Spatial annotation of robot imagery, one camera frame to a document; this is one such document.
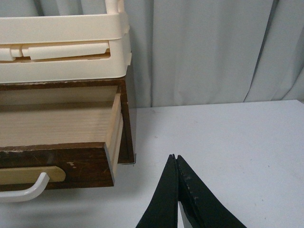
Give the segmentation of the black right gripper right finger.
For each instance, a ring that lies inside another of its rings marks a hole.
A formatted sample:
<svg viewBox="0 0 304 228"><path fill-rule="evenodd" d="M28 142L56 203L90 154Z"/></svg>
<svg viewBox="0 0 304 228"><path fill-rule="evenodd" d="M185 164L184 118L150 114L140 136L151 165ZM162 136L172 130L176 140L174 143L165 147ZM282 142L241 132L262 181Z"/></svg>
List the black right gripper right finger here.
<svg viewBox="0 0 304 228"><path fill-rule="evenodd" d="M182 156L177 158L179 201L193 228L244 228Z"/></svg>

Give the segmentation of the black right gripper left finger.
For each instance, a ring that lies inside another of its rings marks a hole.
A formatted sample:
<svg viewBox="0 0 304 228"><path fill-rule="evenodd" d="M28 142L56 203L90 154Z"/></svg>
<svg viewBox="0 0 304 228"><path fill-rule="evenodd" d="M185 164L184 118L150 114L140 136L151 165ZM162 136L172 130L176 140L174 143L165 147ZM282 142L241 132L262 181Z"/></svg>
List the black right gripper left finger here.
<svg viewBox="0 0 304 228"><path fill-rule="evenodd" d="M176 228L178 226L178 170L175 156L169 155L148 208L138 228Z"/></svg>

